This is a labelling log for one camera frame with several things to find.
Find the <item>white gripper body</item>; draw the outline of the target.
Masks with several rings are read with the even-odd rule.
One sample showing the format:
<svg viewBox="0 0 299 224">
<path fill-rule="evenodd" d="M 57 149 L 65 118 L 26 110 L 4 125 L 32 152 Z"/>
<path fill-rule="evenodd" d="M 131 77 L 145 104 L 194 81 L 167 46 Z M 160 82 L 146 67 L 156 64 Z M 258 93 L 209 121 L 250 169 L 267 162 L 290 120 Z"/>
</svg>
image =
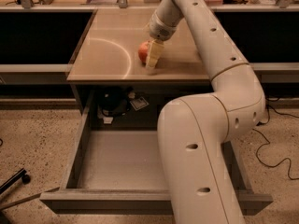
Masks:
<svg viewBox="0 0 299 224">
<path fill-rule="evenodd" d="M 175 27 L 171 27 L 163 23 L 158 17 L 157 12 L 154 12 L 148 23 L 149 36 L 161 41 L 166 41 L 176 31 Z"/>
</svg>

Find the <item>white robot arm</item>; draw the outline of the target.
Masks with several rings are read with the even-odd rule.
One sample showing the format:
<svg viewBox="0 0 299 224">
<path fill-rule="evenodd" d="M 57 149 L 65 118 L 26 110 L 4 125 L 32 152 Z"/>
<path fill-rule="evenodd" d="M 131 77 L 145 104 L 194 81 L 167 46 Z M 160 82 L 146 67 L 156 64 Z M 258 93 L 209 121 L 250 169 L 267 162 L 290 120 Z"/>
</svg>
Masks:
<svg viewBox="0 0 299 224">
<path fill-rule="evenodd" d="M 164 106 L 158 144 L 176 224 L 245 224 L 221 146 L 262 118 L 263 88 L 249 62 L 205 0 L 162 0 L 149 22 L 154 42 L 168 40 L 186 21 L 211 93 Z"/>
</svg>

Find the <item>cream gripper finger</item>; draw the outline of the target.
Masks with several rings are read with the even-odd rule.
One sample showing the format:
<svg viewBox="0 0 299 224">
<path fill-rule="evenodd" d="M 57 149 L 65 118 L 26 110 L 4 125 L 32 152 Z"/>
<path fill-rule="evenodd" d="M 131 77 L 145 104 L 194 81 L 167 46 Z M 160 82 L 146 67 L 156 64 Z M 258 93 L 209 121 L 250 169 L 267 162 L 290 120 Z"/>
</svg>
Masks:
<svg viewBox="0 0 299 224">
<path fill-rule="evenodd" d="M 151 40 L 148 43 L 147 58 L 146 58 L 146 69 L 152 72 L 164 50 L 164 42 L 159 39 Z"/>
</svg>

